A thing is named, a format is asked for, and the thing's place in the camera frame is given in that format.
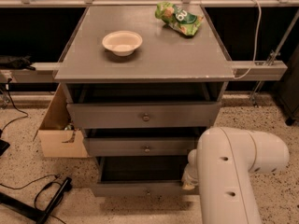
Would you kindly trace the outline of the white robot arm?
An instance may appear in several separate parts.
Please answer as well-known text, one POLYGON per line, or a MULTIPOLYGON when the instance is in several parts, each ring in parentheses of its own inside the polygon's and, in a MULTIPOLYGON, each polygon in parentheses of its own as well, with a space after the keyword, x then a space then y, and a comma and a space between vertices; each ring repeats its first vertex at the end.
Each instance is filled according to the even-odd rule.
POLYGON ((182 188, 199 189, 203 224, 262 224, 249 175, 279 172, 289 159, 274 134, 213 127, 189 153, 182 188))

